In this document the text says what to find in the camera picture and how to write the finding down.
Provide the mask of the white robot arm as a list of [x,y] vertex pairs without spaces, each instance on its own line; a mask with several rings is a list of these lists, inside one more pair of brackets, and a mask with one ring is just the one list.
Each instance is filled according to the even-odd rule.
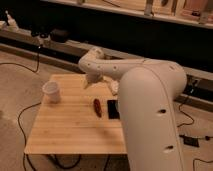
[[118,82],[118,112],[131,171],[185,171],[173,101],[186,87],[182,66],[168,60],[105,57],[91,48],[78,62],[88,83]]

